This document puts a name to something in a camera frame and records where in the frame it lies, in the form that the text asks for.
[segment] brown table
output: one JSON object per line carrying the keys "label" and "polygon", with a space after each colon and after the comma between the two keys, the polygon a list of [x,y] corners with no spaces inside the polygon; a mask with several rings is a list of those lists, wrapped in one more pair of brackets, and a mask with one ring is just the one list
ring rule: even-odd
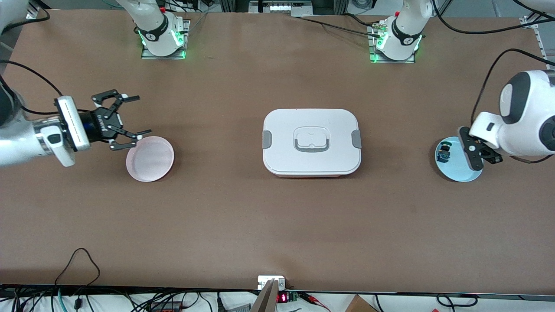
{"label": "brown table", "polygon": [[[347,17],[321,19],[363,29]],[[167,138],[173,170],[137,182],[126,152],[103,143],[71,168],[49,157],[0,169],[3,283],[52,283],[82,246],[105,285],[253,288],[259,274],[282,274],[296,289],[555,294],[555,162],[509,159],[475,182],[453,183],[431,156],[468,124],[501,51],[539,54],[532,30],[466,36],[432,19],[417,63],[400,65],[371,64],[364,36],[280,14],[209,14],[183,61],[140,60],[132,29],[125,12],[53,11],[25,26],[12,59],[80,108],[112,88],[140,95],[120,110],[125,126]],[[525,69],[545,67],[502,59],[479,110],[496,112],[500,88]],[[5,76],[30,107],[52,108],[56,95],[41,80],[16,67]],[[276,108],[353,112],[358,171],[273,176],[261,131]],[[61,282],[92,276],[81,254]]]}

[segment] blue plate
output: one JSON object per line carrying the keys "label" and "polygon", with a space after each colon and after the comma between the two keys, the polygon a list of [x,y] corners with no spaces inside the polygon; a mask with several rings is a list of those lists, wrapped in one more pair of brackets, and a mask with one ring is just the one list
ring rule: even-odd
{"label": "blue plate", "polygon": [[[450,142],[451,148],[449,149],[450,158],[447,163],[437,161],[437,152],[440,151],[441,142]],[[446,177],[457,182],[470,182],[482,174],[482,171],[474,171],[468,165],[465,151],[462,149],[461,141],[458,137],[449,137],[441,140],[436,147],[436,153],[433,155],[436,160],[436,165]]]}

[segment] pink plate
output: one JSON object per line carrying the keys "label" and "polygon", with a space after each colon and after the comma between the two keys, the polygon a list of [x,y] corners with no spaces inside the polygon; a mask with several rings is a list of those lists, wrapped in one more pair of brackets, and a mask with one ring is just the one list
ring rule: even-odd
{"label": "pink plate", "polygon": [[146,137],[127,153],[127,171],[136,180],[152,182],[161,179],[171,169],[174,151],[161,137]]}

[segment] white plastic box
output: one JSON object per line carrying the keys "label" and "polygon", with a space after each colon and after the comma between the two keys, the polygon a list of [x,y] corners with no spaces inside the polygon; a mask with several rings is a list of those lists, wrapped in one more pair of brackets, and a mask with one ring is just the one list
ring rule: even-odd
{"label": "white plastic box", "polygon": [[359,124],[344,109],[277,109],[264,119],[264,165],[278,177],[353,173],[361,147]]}

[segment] light blue cable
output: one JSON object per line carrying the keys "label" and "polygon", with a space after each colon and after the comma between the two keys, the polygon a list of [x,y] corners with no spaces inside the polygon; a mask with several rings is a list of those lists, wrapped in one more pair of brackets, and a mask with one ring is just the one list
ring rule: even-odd
{"label": "light blue cable", "polygon": [[114,7],[114,8],[122,8],[122,9],[123,9],[123,7],[120,6],[119,4],[109,3],[109,2],[106,1],[106,0],[102,0],[102,2],[106,3],[107,5],[109,5],[109,6],[111,6],[111,7]]}
{"label": "light blue cable", "polygon": [[62,306],[62,310],[64,312],[68,312],[68,309],[65,308],[64,302],[62,301],[62,292],[61,289],[58,289],[58,301],[60,301],[60,305]]}

